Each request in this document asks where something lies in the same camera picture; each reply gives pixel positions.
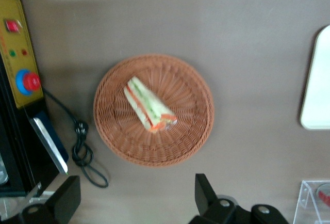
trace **sandwich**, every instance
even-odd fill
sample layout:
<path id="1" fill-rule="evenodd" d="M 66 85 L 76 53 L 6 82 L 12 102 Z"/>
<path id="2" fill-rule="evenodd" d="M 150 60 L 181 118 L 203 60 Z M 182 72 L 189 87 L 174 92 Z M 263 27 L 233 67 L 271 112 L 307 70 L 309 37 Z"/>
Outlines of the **sandwich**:
<path id="1" fill-rule="evenodd" d="M 177 123 L 176 115 L 137 77 L 134 76 L 127 82 L 124 93 L 148 131 L 156 133 Z"/>

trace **red object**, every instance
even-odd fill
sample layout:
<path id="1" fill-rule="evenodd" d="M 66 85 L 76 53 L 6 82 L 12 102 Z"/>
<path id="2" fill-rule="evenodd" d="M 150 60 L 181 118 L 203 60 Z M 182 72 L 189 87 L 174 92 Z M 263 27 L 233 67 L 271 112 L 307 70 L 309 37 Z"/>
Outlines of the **red object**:
<path id="1" fill-rule="evenodd" d="M 23 86 L 28 91 L 37 91 L 40 89 L 40 78 L 36 73 L 26 73 L 23 76 Z"/>
<path id="2" fill-rule="evenodd" d="M 326 205 L 330 207 L 330 196 L 328 196 L 326 193 L 323 191 L 319 191 L 319 198 L 324 202 Z"/>
<path id="3" fill-rule="evenodd" d="M 19 32 L 20 25 L 15 20 L 6 20 L 7 30 L 9 32 Z"/>

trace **emergency stop button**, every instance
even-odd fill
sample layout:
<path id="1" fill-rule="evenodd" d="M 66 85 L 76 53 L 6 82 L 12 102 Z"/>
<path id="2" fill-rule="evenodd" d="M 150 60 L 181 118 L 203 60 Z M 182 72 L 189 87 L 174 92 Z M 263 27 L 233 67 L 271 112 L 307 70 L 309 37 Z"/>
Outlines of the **emergency stop button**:
<path id="1" fill-rule="evenodd" d="M 20 31 L 21 24 L 16 20 L 6 20 L 6 28 L 9 32 L 17 33 Z"/>
<path id="2" fill-rule="evenodd" d="M 40 78 L 27 69 L 20 70 L 16 75 L 16 86 L 23 95 L 31 95 L 41 87 Z"/>
<path id="3" fill-rule="evenodd" d="M 23 86 L 28 91 L 37 91 L 40 88 L 40 78 L 36 73 L 26 73 L 23 76 Z"/>

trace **round woven basket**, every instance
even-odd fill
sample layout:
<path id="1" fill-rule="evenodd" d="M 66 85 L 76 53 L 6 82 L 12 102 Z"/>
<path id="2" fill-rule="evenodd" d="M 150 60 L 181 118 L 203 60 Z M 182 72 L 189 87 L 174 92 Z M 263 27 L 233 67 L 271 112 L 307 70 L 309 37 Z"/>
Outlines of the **round woven basket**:
<path id="1" fill-rule="evenodd" d="M 156 134 L 144 128 L 123 90 L 133 76 L 177 115 L 176 125 Z M 144 166 L 169 166 L 204 144 L 213 126 L 214 104 L 207 84 L 187 63 L 168 55 L 140 55 L 118 63 L 103 77 L 94 120 L 104 143 L 120 157 Z"/>

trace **red button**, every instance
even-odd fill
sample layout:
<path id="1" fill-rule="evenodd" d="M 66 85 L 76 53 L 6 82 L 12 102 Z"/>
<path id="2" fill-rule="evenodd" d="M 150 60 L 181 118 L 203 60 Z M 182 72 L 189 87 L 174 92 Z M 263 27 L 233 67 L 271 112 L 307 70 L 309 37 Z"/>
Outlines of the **red button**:
<path id="1" fill-rule="evenodd" d="M 6 25 L 9 32 L 20 31 L 20 25 L 15 20 L 6 20 Z"/>
<path id="2" fill-rule="evenodd" d="M 23 86 L 28 91 L 37 91 L 40 89 L 40 78 L 36 73 L 26 73 L 23 76 Z"/>

